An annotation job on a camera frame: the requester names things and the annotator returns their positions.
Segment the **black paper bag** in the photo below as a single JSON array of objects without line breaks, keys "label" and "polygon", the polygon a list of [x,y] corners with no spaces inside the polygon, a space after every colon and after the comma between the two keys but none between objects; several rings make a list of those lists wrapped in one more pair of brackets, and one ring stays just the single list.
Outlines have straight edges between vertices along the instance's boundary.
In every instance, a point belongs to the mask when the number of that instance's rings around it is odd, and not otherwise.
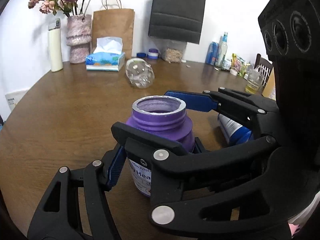
[{"label": "black paper bag", "polygon": [[148,36],[199,44],[206,0],[152,0]]}]

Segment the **blue soda can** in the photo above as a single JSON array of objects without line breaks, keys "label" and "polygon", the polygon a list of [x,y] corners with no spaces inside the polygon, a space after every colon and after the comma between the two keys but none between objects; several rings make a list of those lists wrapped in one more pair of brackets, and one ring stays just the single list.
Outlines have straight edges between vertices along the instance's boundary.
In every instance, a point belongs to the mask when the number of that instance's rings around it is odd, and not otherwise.
[{"label": "blue soda can", "polygon": [[212,42],[208,47],[205,63],[214,66],[217,61],[218,52],[219,44],[217,42]]}]

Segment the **blue supplement bottle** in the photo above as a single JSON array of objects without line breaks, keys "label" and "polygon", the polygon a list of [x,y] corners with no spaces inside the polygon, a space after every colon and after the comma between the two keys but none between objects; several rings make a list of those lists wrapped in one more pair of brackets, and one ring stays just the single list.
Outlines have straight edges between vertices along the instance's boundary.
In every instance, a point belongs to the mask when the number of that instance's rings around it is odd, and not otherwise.
[{"label": "blue supplement bottle", "polygon": [[250,139],[251,131],[236,121],[222,114],[218,114],[217,121],[229,146],[242,144]]}]

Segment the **brown paper bag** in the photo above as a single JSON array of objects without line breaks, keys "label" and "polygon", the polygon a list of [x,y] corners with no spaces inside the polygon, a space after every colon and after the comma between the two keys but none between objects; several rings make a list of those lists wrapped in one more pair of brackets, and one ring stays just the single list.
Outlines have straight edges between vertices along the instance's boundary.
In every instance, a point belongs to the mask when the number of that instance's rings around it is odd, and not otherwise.
[{"label": "brown paper bag", "polygon": [[121,0],[101,0],[103,10],[93,12],[92,49],[97,47],[97,38],[119,37],[123,42],[125,59],[132,57],[135,11],[122,8]]}]

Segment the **blue jar lid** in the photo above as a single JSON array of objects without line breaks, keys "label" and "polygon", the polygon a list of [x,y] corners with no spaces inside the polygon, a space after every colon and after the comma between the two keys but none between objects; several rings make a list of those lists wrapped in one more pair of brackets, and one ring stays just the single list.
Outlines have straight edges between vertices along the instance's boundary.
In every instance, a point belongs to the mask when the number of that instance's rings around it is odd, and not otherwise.
[{"label": "blue jar lid", "polygon": [[136,54],[136,57],[138,57],[138,58],[146,58],[147,57],[147,54],[146,53],[137,53]]}]

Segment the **glass of yellow drink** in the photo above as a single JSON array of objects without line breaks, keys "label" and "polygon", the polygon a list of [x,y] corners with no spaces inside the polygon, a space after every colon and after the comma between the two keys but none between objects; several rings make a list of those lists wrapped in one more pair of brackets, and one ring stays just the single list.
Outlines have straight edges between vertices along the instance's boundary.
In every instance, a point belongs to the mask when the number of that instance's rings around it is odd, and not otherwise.
[{"label": "glass of yellow drink", "polygon": [[256,69],[251,69],[247,77],[245,92],[255,94],[263,84],[263,75]]}]

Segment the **dark wooden chair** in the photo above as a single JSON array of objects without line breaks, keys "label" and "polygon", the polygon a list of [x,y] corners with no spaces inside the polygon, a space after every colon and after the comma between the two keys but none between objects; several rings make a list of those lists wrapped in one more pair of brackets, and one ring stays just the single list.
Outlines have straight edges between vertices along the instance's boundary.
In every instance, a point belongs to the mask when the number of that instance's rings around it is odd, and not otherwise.
[{"label": "dark wooden chair", "polygon": [[262,75],[262,85],[265,87],[271,75],[273,65],[267,59],[261,57],[260,54],[257,54],[254,68]]}]

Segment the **clear glass drink bottle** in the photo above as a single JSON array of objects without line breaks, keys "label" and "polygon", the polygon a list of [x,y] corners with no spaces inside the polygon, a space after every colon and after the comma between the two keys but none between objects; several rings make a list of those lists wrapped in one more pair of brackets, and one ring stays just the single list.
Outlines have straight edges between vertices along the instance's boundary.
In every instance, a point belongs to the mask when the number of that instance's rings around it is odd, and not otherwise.
[{"label": "clear glass drink bottle", "polygon": [[219,51],[218,51],[218,57],[215,66],[219,69],[221,69],[223,62],[225,60],[225,56],[227,53],[227,37],[228,33],[224,32],[223,37],[221,38],[221,42],[219,43]]}]

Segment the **purple supplement bottle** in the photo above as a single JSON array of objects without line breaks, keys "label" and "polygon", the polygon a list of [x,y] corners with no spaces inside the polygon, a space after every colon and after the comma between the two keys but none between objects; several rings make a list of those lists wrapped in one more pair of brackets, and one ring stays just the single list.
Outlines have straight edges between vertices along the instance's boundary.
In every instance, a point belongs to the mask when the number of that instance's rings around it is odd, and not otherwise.
[{"label": "purple supplement bottle", "polygon": [[[195,146],[193,123],[187,116],[186,103],[167,95],[146,96],[132,104],[128,126],[146,132],[160,140],[180,143],[187,152]],[[151,166],[147,159],[128,157],[133,182],[138,191],[151,196]]]}]

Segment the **pink ceramic vase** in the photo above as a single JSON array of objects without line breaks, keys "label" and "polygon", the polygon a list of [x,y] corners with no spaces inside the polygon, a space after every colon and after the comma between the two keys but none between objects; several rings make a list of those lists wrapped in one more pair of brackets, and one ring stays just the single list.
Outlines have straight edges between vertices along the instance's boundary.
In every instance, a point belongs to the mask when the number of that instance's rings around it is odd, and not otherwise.
[{"label": "pink ceramic vase", "polygon": [[92,15],[70,16],[67,20],[66,44],[70,47],[70,63],[78,64],[86,60],[92,42]]}]

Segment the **clear glass jar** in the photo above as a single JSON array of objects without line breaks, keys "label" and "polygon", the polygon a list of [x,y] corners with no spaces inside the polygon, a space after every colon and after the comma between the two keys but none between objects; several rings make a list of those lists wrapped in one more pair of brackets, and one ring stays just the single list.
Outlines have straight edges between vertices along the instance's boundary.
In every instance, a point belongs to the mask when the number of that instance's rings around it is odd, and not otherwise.
[{"label": "clear glass jar", "polygon": [[141,89],[150,87],[155,79],[151,65],[140,58],[127,60],[125,72],[130,83]]}]

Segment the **blue tissue box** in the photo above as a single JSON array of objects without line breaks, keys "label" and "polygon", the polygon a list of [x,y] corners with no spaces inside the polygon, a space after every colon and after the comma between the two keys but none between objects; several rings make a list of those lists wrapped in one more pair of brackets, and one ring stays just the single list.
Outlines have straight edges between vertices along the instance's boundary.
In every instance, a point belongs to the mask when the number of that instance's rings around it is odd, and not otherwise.
[{"label": "blue tissue box", "polygon": [[92,54],[86,56],[85,63],[87,71],[120,71],[125,63],[122,38],[97,38],[97,46]]}]

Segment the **white thermos bottle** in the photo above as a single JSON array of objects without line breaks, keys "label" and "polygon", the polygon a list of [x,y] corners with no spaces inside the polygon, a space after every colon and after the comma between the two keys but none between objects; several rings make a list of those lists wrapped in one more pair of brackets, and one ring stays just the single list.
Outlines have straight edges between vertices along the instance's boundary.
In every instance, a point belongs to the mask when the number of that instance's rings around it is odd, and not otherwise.
[{"label": "white thermos bottle", "polygon": [[61,21],[59,18],[48,25],[48,49],[52,72],[63,69],[61,50]]}]

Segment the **small blue white jar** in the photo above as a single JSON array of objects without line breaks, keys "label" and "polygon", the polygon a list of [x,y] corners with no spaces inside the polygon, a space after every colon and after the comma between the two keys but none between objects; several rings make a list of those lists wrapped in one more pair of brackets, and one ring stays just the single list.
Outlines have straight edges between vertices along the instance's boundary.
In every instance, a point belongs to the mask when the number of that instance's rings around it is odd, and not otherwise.
[{"label": "small blue white jar", "polygon": [[147,53],[147,58],[148,59],[153,59],[156,60],[159,57],[159,51],[158,49],[155,48],[150,48],[148,53]]}]

